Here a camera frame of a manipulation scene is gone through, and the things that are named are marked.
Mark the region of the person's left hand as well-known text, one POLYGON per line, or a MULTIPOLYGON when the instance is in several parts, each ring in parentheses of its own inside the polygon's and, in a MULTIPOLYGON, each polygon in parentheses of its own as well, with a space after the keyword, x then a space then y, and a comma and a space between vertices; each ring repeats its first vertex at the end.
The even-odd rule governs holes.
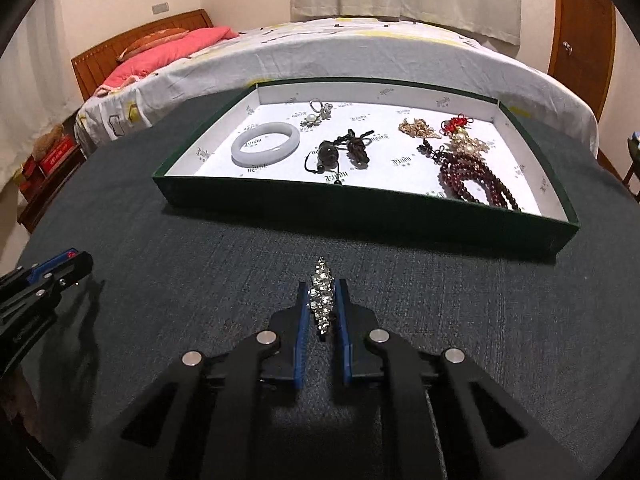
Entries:
POLYGON ((1 379, 1 407, 9 420, 20 415, 27 432, 38 441, 41 440, 38 405, 20 366, 1 379))

